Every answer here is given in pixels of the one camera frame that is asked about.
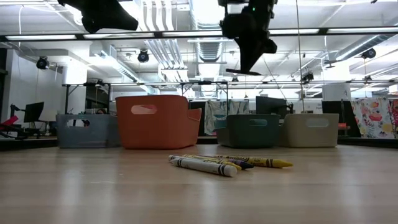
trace bin handle cutout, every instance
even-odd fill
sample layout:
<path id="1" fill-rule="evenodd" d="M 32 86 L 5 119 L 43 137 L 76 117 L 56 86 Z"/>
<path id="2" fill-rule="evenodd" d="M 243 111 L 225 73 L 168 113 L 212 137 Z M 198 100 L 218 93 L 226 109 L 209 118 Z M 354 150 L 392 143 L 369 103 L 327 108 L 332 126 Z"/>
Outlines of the bin handle cutout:
<path id="1" fill-rule="evenodd" d="M 326 118 L 309 118 L 305 121 L 309 128 L 326 128 L 329 126 L 329 120 Z"/>
<path id="2" fill-rule="evenodd" d="M 250 126 L 267 126 L 268 121 L 264 119 L 251 119 L 249 120 Z"/>
<path id="3" fill-rule="evenodd" d="M 66 126 L 68 128 L 87 128 L 90 126 L 90 121 L 87 119 L 69 119 Z"/>
<path id="4" fill-rule="evenodd" d="M 156 114 L 157 108 L 155 105 L 134 105 L 131 107 L 131 113 L 134 115 L 140 114 Z"/>

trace beige bin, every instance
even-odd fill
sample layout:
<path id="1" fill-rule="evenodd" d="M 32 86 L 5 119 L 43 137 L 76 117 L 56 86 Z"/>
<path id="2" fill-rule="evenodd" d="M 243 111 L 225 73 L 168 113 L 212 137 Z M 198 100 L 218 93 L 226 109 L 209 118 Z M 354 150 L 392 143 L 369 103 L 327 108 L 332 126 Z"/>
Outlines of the beige bin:
<path id="1" fill-rule="evenodd" d="M 279 146 L 336 147 L 338 114 L 288 114 L 280 127 Z"/>

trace orange bin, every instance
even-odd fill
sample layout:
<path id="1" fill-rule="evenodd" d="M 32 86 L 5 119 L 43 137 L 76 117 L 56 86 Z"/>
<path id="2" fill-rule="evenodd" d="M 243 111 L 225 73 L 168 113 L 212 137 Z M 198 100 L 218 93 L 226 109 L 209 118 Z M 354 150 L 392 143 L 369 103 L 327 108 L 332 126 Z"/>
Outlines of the orange bin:
<path id="1" fill-rule="evenodd" d="M 116 108 L 126 149 L 181 149 L 198 140 L 201 109 L 188 110 L 183 96 L 122 96 Z"/>

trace dark gray bin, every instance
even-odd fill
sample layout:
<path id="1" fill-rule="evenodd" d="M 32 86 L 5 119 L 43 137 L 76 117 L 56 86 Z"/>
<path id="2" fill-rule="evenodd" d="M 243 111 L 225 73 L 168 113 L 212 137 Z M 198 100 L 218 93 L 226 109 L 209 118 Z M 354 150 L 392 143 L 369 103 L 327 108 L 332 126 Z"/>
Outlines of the dark gray bin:
<path id="1" fill-rule="evenodd" d="M 89 121 L 90 125 L 68 126 L 73 120 Z M 108 114 L 57 115 L 58 146 L 60 148 L 119 147 L 118 118 Z"/>
<path id="2" fill-rule="evenodd" d="M 226 128 L 217 129 L 217 141 L 234 148 L 272 147 L 279 138 L 279 115 L 237 114 L 226 118 Z"/>

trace wooden table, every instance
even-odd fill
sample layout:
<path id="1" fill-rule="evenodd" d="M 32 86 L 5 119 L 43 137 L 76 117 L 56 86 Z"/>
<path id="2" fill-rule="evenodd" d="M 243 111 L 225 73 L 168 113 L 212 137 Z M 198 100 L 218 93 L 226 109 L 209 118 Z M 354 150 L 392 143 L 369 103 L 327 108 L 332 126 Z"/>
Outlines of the wooden table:
<path id="1" fill-rule="evenodd" d="M 169 154 L 266 156 L 294 167 L 230 178 L 173 167 Z M 397 161 L 395 149 L 355 146 L 1 152 L 0 223 L 396 223 Z"/>

